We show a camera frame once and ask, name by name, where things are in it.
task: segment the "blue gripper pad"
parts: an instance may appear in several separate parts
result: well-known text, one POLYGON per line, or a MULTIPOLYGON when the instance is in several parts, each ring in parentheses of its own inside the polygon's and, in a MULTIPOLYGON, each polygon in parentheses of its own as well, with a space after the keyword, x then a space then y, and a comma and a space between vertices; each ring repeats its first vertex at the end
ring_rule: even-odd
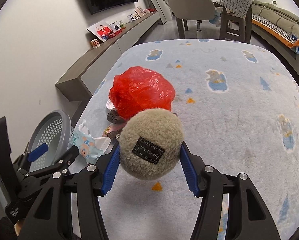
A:
POLYGON ((48 145, 46 143, 43 143, 39 147, 37 147, 35 150, 31 151, 28 154, 27 160, 32 163, 36 161, 39 157, 41 157, 45 152, 48 151, 48 145))
POLYGON ((192 164, 183 144, 180 148, 179 160, 180 160, 180 164, 182 165, 182 168, 183 168, 183 171, 185 174, 188 188, 191 192, 194 193, 194 196, 197 197, 200 192, 200 190, 198 188, 197 173, 193 167, 193 164, 192 164))
POLYGON ((101 191, 104 195, 112 189, 114 179, 119 166, 119 145, 116 147, 112 157, 103 174, 103 185, 101 191))

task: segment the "chair backrest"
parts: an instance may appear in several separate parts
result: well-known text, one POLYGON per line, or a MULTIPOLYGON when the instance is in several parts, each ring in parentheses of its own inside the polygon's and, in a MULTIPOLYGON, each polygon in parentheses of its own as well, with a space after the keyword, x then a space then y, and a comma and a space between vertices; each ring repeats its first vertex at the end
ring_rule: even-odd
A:
POLYGON ((211 0, 168 0, 168 5, 178 19, 212 20, 215 6, 211 0))

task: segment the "fuzzy ball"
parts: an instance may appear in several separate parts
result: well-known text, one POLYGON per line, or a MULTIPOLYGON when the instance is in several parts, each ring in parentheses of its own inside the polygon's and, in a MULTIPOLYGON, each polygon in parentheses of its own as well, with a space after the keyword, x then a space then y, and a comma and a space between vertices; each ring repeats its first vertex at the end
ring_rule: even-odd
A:
POLYGON ((121 165, 138 179, 158 179, 175 167, 183 141, 180 119, 170 111, 155 108, 139 112, 127 122, 120 135, 121 165), (132 153, 139 137, 165 150, 157 164, 132 153))

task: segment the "sofa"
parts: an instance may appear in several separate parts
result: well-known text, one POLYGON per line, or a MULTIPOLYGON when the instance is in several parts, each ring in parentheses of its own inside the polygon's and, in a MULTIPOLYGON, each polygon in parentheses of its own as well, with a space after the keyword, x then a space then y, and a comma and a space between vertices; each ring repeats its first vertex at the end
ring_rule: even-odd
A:
POLYGON ((251 6, 252 31, 271 44, 299 75, 299 17, 257 0, 251 6))

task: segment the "small bottle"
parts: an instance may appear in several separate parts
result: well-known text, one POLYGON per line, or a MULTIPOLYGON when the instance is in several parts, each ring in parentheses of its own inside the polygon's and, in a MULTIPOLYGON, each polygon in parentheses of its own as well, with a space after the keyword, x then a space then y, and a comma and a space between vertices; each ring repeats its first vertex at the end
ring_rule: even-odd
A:
POLYGON ((125 28, 125 23, 123 23, 123 21, 119 21, 119 25, 122 29, 125 28))

